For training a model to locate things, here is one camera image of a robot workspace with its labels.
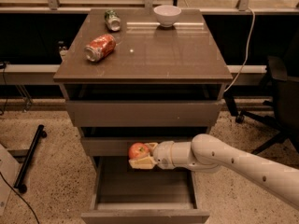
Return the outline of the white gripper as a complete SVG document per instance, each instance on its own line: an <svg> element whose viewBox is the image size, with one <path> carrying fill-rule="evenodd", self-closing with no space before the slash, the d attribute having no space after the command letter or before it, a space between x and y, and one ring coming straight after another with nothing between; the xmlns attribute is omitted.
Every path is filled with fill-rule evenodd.
<svg viewBox="0 0 299 224"><path fill-rule="evenodd" d="M153 154L140 159L130 159L129 164L133 169L151 170L157 166L164 170L172 170L174 164L172 162L172 146L173 141L165 141L160 144L155 142L146 143L149 153Z"/></svg>

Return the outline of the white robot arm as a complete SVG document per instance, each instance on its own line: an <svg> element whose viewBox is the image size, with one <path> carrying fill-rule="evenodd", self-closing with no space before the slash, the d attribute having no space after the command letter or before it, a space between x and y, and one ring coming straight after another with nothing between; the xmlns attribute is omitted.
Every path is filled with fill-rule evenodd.
<svg viewBox="0 0 299 224"><path fill-rule="evenodd" d="M213 173L224 166L299 209L298 169L231 147L209 134L187 142L134 143L128 157L132 168L142 170L185 168Z"/></svg>

